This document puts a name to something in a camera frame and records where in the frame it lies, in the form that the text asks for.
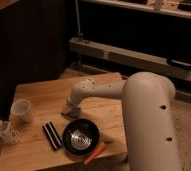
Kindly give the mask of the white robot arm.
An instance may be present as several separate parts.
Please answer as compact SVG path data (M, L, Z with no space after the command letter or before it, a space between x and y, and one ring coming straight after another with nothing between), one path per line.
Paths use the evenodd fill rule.
M121 101L130 171L182 171L171 114L175 86L170 79L152 72L101 85L85 79L71 88L62 113L78 116L79 104L89 97Z

